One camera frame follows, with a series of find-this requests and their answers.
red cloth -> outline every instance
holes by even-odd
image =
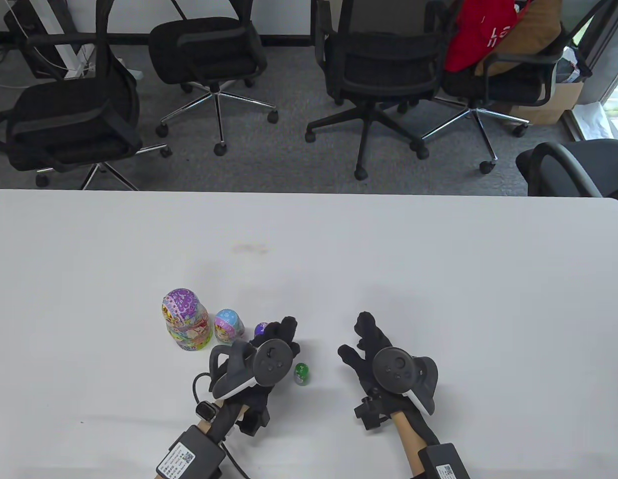
[[[446,55],[446,71],[457,73],[478,63],[512,30],[526,13],[515,0],[465,0],[457,16],[458,32]]]

black armrest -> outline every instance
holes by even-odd
[[[324,70],[324,42],[329,35],[335,35],[331,20],[331,3],[328,0],[315,0],[318,3],[318,11],[315,22],[315,61]]]
[[[247,26],[241,26],[238,28],[232,28],[229,30],[216,30],[210,32],[197,32],[197,33],[185,33],[179,36],[176,41],[176,46],[181,58],[190,72],[201,83],[206,83],[206,73],[204,67],[196,64],[192,60],[191,55],[185,50],[186,46],[194,45],[199,42],[215,41],[215,40],[231,40],[232,38],[245,38],[247,40],[247,46],[253,55],[258,70],[263,71],[267,68],[267,57],[262,48],[262,41],[259,38],[253,23],[249,23]]]
[[[232,28],[231,30],[216,30],[216,31],[199,32],[199,33],[185,33],[178,37],[176,46],[178,46],[178,48],[180,49],[184,45],[187,45],[188,43],[238,38],[242,35],[245,35],[246,33],[247,33],[247,30],[245,29],[245,27]]]
[[[104,107],[95,108],[85,112],[79,112],[62,116],[51,116],[38,120],[20,121],[12,127],[14,136],[39,132],[40,130],[50,130],[52,128],[62,128],[63,126],[77,125],[79,123],[87,123],[95,118],[98,118],[103,113]]]
[[[493,53],[484,60],[484,76],[488,73],[488,68],[497,62],[507,63],[528,63],[532,65],[552,65],[559,61],[562,54],[556,55],[515,55],[507,53]]]
[[[55,35],[31,35],[26,46],[69,45],[96,43],[95,33],[63,33]]]
[[[541,189],[541,177],[539,170],[546,155],[555,158],[557,162],[566,170],[573,183],[577,187],[580,195],[587,198],[603,198],[599,189],[590,179],[586,170],[568,151],[564,145],[554,142],[541,143],[535,147],[530,155],[530,166],[528,167],[528,196],[539,196]]]
[[[489,101],[489,76],[488,69],[494,63],[498,62],[506,62],[506,63],[525,63],[532,65],[544,65],[544,66],[555,66],[559,59],[562,57],[562,54],[555,55],[515,55],[515,54],[506,54],[506,53],[493,53],[489,55],[484,60],[484,91],[486,101]],[[550,100],[551,90],[549,90],[549,79],[550,77],[546,77],[544,80],[544,86],[546,87],[546,93],[544,93],[544,99],[540,100],[540,103],[546,103]]]

white wall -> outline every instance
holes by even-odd
[[[95,0],[67,0],[76,28],[94,31]],[[188,18],[198,16],[235,16],[226,0],[178,0]],[[6,30],[3,16],[7,11],[0,0],[0,30]],[[170,0],[117,0],[110,15],[109,32],[149,33],[153,27],[180,16]],[[309,35],[311,0],[255,0],[253,23],[260,34]]]

black glove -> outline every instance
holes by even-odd
[[[259,347],[270,339],[281,339],[291,347],[291,353],[293,353],[293,357],[295,358],[295,356],[300,353],[300,345],[297,344],[297,342],[293,342],[293,336],[295,336],[295,329],[297,326],[298,322],[295,321],[295,317],[291,316],[285,317],[282,322],[270,322],[265,328],[265,331],[261,335],[254,337],[249,343],[254,347]],[[226,373],[226,370],[227,361],[220,365],[220,374],[218,377],[222,377],[222,375]],[[215,381],[209,386],[209,392],[211,392],[214,385]],[[268,395],[272,390],[273,386],[267,388],[259,385],[253,386],[240,391],[235,396],[229,397],[225,402],[227,404],[249,406],[250,409],[262,413],[267,409]]]
[[[413,430],[426,441],[428,445],[439,444],[437,437],[430,430],[422,417],[422,413],[407,397],[393,394],[382,388],[373,375],[373,358],[391,342],[382,330],[375,325],[371,313],[363,312],[357,317],[355,332],[361,337],[357,347],[364,351],[364,359],[352,347],[343,344],[338,348],[338,354],[357,373],[360,384],[368,397],[374,402],[379,401],[380,414],[391,417],[391,414],[402,411],[409,420]]]

black office chair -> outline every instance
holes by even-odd
[[[37,35],[27,40],[26,47],[42,65],[47,65],[37,50],[42,45],[94,43],[97,55],[94,78],[63,80],[49,68],[58,81],[29,87],[11,111],[0,114],[7,121],[7,139],[0,142],[0,151],[15,169],[37,170],[39,187],[49,184],[45,173],[91,165],[81,190],[99,169],[137,190],[109,162],[155,150],[163,157],[172,153],[165,144],[142,148],[136,132],[140,111],[136,80],[112,54],[107,41],[113,2],[97,0],[96,33]]]
[[[253,79],[267,68],[267,57],[251,23],[253,0],[229,2],[237,19],[215,16],[188,20],[176,0],[172,0],[183,20],[158,25],[149,34],[149,55],[160,79],[169,85],[180,84],[185,93],[193,88],[205,92],[161,119],[156,134],[167,137],[167,121],[213,98],[220,134],[220,142],[213,152],[219,157],[227,151],[222,131],[221,97],[268,108],[271,111],[267,120],[270,123],[278,120],[275,105],[226,91],[236,80],[243,80],[251,87]]]
[[[355,107],[312,121],[305,140],[315,141],[315,128],[361,119],[364,125],[355,166],[359,181],[368,177],[364,149],[373,121],[407,137],[417,157],[427,158],[422,139],[389,118],[378,103],[434,98],[453,34],[448,25],[454,25],[454,21],[438,18],[446,10],[443,2],[344,0],[338,32],[332,27],[329,2],[317,3],[315,54],[325,74],[327,94],[336,103],[346,99]]]
[[[530,121],[495,112],[487,109],[494,102],[509,105],[524,105],[528,107],[539,107],[548,103],[551,94],[555,89],[555,67],[562,57],[564,47],[569,45],[574,35],[589,22],[608,0],[600,0],[580,23],[570,33],[562,30],[562,34],[553,43],[537,55],[512,55],[512,54],[492,54],[484,62],[484,77],[469,77],[467,81],[450,81],[448,77],[442,81],[443,90],[461,98],[462,101],[456,102],[437,98],[437,102],[444,103],[453,107],[460,107],[462,110],[453,118],[430,130],[422,138],[426,141],[455,121],[471,115],[477,123],[482,138],[486,143],[491,160],[481,162],[479,169],[483,174],[493,171],[497,162],[497,154],[493,150],[480,115],[491,116],[505,121],[519,123],[513,130],[516,137],[522,137],[526,133]],[[497,62],[514,62],[520,65],[500,75],[488,77],[487,72],[490,66]],[[483,82],[482,91],[477,91],[475,82]]]
[[[515,163],[528,182],[528,196],[618,200],[618,140],[542,143]]]

